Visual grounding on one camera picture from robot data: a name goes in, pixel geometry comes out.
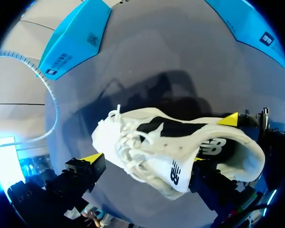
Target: blue foam block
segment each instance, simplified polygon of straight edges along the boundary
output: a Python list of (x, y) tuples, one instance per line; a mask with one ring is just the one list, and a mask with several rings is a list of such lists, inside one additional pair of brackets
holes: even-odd
[(39, 63), (39, 69), (52, 80), (95, 56), (111, 8), (102, 0), (86, 0), (76, 7), (57, 27)]
[(226, 23), (237, 41), (248, 44), (285, 67), (285, 54), (277, 36), (245, 0), (205, 0)]

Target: hand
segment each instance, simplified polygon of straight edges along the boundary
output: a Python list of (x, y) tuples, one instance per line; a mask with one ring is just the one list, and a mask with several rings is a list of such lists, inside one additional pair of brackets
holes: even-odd
[(90, 211), (83, 212), (83, 213), (81, 213), (81, 215), (87, 218), (85, 220), (85, 222), (89, 223), (89, 221), (90, 221), (88, 227), (91, 225), (92, 222), (94, 222), (94, 224), (97, 228), (101, 227), (99, 220), (96, 218), (96, 216), (92, 212), (90, 212)]

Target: shoe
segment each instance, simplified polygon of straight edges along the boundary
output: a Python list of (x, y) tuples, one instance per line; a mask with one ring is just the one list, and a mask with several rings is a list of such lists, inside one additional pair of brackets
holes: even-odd
[(230, 180), (254, 181), (264, 167), (262, 149), (240, 129), (218, 125), (220, 120), (182, 121), (156, 108), (120, 114), (118, 105), (98, 123), (93, 146), (171, 200), (189, 191), (192, 165), (198, 159), (214, 159)]

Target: gray curved surface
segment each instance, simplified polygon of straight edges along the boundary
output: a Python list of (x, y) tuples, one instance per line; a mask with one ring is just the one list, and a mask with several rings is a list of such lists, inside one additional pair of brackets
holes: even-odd
[[(47, 143), (59, 174), (69, 159), (96, 153), (91, 133), (100, 119), (156, 106), (175, 118), (271, 108), (285, 119), (285, 69), (238, 43), (203, 0), (132, 0), (114, 7), (100, 53), (51, 83), (61, 118)], [(46, 125), (55, 120), (50, 96)], [(180, 113), (185, 106), (186, 113)], [(112, 215), (152, 227), (208, 227), (216, 214), (197, 194), (175, 201), (107, 163), (86, 200)]]

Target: light panel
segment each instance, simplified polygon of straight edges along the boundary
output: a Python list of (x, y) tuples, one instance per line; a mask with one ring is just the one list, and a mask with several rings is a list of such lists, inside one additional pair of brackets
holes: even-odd
[[(14, 142), (14, 137), (0, 138), (0, 145)], [(18, 160), (16, 146), (0, 147), (0, 185), (9, 201), (7, 190), (19, 181), (25, 182), (25, 178)]]

